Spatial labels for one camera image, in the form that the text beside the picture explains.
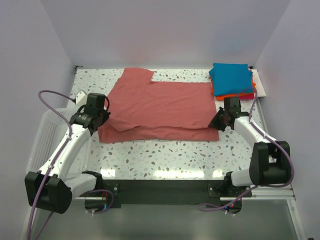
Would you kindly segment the blue t shirt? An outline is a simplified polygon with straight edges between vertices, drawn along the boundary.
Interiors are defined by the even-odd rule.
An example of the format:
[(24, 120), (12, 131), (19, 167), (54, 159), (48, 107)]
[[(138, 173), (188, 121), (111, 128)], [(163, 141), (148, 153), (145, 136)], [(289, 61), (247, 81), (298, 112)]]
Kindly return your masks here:
[(215, 97), (253, 93), (253, 73), (248, 64), (215, 62), (209, 76)]

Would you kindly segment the salmon pink t shirt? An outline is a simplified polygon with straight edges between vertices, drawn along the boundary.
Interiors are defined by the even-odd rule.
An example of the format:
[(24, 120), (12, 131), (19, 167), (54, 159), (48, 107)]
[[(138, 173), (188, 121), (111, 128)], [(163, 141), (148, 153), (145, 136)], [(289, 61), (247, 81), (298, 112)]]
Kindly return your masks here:
[(127, 67), (108, 94), (109, 119), (98, 129), (101, 143), (136, 140), (208, 141), (217, 113), (209, 82), (153, 81), (154, 72)]

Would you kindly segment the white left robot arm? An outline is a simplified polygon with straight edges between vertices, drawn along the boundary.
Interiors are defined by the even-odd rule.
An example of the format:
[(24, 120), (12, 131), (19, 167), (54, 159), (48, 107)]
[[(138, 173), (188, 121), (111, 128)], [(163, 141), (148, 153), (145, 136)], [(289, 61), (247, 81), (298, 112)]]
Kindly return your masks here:
[(43, 165), (29, 171), (24, 179), (29, 205), (63, 214), (73, 199), (90, 193), (99, 196), (104, 190), (100, 173), (85, 170), (67, 181), (67, 176), (76, 156), (92, 135), (109, 119), (110, 101), (101, 93), (89, 93), (86, 102), (67, 119), (53, 107), (48, 108), (67, 125), (66, 133), (52, 155)]

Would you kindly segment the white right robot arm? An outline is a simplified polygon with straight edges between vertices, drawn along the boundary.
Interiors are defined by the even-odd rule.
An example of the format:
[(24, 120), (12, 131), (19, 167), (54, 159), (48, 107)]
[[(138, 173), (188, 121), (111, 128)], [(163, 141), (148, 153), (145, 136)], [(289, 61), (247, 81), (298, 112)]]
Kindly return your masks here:
[(283, 188), (288, 186), (295, 171), (290, 157), (290, 145), (271, 137), (252, 118), (252, 112), (242, 111), (238, 97), (227, 97), (208, 124), (209, 128), (225, 131), (227, 127), (240, 134), (250, 145), (249, 168), (228, 172), (223, 192), (235, 196), (244, 186)]

